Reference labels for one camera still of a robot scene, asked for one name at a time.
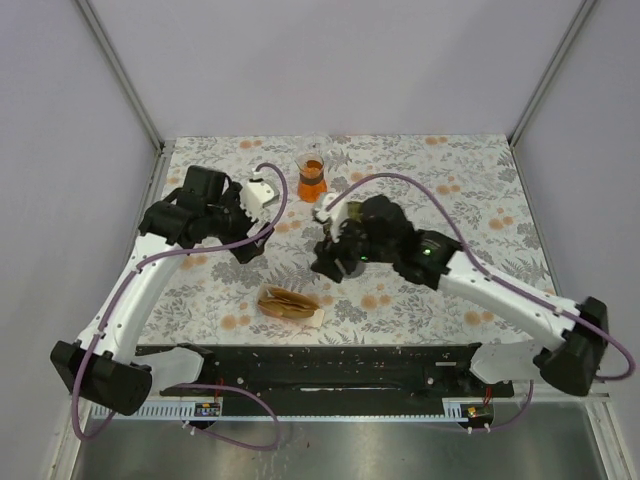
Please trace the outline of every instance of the white wall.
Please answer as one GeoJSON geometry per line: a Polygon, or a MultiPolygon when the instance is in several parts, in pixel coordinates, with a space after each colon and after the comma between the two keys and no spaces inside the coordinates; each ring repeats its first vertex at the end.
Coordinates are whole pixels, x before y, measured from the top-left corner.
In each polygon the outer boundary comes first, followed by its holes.
{"type": "Polygon", "coordinates": [[[49,353],[115,281],[153,151],[69,0],[0,8],[0,477],[37,479],[68,394],[49,353]]]}
{"type": "Polygon", "coordinates": [[[161,134],[509,133],[580,0],[92,0],[161,134]]]}
{"type": "MultiPolygon", "coordinates": [[[[601,2],[517,152],[563,293],[609,306],[640,359],[640,2],[601,2]]],[[[609,348],[606,370],[624,362],[609,348]]],[[[640,458],[638,375],[616,409],[640,458]]]]}

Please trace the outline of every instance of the table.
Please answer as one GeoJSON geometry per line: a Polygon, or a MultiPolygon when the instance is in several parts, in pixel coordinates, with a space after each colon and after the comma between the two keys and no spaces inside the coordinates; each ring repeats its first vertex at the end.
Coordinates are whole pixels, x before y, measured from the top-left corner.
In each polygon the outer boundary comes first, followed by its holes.
{"type": "MultiPolygon", "coordinates": [[[[182,183],[189,165],[222,170],[243,182],[272,162],[287,177],[287,210],[265,254],[240,265],[226,252],[186,257],[149,320],[139,344],[467,344],[528,339],[522,331],[457,297],[407,283],[389,265],[368,265],[357,279],[334,284],[309,269],[321,227],[295,194],[296,137],[183,137],[176,142],[163,195],[182,183]],[[326,311],[320,328],[260,314],[259,286],[271,283],[314,297],[326,311]]],[[[503,135],[335,136],[327,166],[330,190],[363,176],[401,172],[436,192],[475,253],[486,262],[551,291],[552,282],[506,138],[503,135]]],[[[416,228],[453,236],[417,189],[381,179],[353,194],[384,193],[416,228]]],[[[273,214],[277,206],[270,207],[273,214]]],[[[206,246],[217,244],[208,239],[206,246]]]]}

